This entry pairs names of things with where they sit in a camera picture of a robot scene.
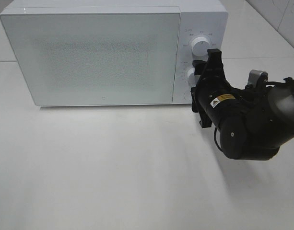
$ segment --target black cable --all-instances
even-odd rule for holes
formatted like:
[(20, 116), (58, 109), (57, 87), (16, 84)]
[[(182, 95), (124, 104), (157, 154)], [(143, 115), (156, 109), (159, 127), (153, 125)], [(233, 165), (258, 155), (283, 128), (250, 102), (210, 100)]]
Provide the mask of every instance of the black cable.
[(214, 141), (217, 148), (222, 152), (223, 151), (222, 148), (220, 148), (219, 144), (217, 143), (216, 134), (217, 134), (217, 128), (215, 128), (214, 130)]

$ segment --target yellow warning sticker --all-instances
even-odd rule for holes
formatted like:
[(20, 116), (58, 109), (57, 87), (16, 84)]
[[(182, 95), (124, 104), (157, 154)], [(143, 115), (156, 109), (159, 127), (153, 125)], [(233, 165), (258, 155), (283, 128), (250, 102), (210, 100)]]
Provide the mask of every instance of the yellow warning sticker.
[(211, 101), (211, 106), (213, 108), (215, 108), (216, 105), (218, 105), (220, 102), (222, 102), (224, 100), (228, 100), (228, 99), (235, 99), (235, 97), (232, 94), (220, 95), (220, 96), (216, 97), (214, 100)]
[(220, 102), (227, 100), (227, 99), (235, 99), (232, 94), (223, 94), (217, 97)]

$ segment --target microwave window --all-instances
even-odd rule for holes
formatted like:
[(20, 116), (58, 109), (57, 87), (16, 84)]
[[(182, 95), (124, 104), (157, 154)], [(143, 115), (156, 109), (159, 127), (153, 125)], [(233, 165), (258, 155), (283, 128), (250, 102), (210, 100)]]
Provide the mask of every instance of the microwave window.
[(179, 14), (4, 16), (34, 102), (171, 104)]

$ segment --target white knob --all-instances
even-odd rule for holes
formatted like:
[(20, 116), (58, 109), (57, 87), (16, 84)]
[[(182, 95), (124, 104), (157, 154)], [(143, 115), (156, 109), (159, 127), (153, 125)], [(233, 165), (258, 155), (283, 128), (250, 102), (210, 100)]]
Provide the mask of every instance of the white knob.
[(199, 77), (195, 76), (195, 68), (191, 68), (187, 71), (187, 81), (190, 87), (195, 87), (198, 82)]
[(191, 50), (194, 55), (198, 57), (202, 57), (206, 54), (208, 54), (208, 49), (211, 47), (211, 42), (209, 38), (207, 38), (204, 35), (200, 35), (199, 37), (196, 37), (191, 42)]

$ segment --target microwave control panel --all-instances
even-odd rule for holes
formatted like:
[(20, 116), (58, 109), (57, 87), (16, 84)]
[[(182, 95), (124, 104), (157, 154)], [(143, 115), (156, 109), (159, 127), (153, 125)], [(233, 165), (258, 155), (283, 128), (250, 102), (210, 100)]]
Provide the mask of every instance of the microwave control panel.
[(225, 11), (181, 13), (173, 104), (192, 102), (190, 88), (197, 77), (192, 62), (206, 61), (208, 49), (220, 49), (227, 18)]

